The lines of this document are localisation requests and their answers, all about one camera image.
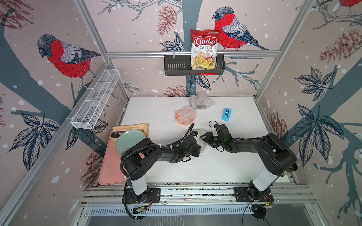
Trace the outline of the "blue tape dispenser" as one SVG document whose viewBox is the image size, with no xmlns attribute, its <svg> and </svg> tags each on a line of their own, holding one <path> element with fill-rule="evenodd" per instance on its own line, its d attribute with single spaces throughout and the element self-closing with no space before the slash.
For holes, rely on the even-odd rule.
<svg viewBox="0 0 362 226">
<path fill-rule="evenodd" d="M 225 108 L 222 114 L 222 120 L 223 121 L 229 121 L 231 115 L 231 109 Z"/>
</svg>

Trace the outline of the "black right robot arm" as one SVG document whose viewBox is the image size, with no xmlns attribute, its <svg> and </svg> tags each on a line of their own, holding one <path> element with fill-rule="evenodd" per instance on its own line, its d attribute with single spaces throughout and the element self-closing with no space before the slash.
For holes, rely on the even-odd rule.
<svg viewBox="0 0 362 226">
<path fill-rule="evenodd" d="M 222 147 L 229 153 L 257 153 L 264 164 L 249 183 L 248 194 L 259 200 L 266 190 L 285 172 L 297 171 L 296 155 L 276 135 L 269 133 L 256 138 L 233 138 L 225 124 L 215 124 L 215 133 L 207 132 L 200 138 L 213 148 Z"/>
</svg>

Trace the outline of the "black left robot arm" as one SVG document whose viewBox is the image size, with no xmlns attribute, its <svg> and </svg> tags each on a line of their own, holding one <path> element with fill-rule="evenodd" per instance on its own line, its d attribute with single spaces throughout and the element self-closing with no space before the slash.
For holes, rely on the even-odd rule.
<svg viewBox="0 0 362 226">
<path fill-rule="evenodd" d="M 201 146 L 198 145 L 192 123 L 183 138 L 163 146 L 145 138 L 121 156 L 120 170 L 126 177 L 125 186 L 133 190 L 137 198 L 144 200 L 149 193 L 145 180 L 146 173 L 157 162 L 172 164 L 188 162 L 198 158 Z"/>
</svg>

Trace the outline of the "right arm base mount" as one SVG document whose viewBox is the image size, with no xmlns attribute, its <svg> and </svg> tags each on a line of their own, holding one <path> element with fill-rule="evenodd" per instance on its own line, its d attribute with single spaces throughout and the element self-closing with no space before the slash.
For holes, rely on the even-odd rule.
<svg viewBox="0 0 362 226">
<path fill-rule="evenodd" d="M 236 202 L 273 202 L 274 198 L 270 188 L 261 192 L 257 188 L 239 186 L 233 188 L 232 194 L 236 198 Z"/>
</svg>

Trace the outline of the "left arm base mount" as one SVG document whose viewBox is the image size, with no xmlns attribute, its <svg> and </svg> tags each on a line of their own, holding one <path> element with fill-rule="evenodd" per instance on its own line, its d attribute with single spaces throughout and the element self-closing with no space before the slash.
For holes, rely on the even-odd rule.
<svg viewBox="0 0 362 226">
<path fill-rule="evenodd" d="M 126 201 L 126 204 L 155 204 L 160 202 L 160 197 L 160 188 L 148 188 L 140 195 L 136 195 L 132 188 L 126 188 L 123 191 L 122 203 Z"/>
</svg>

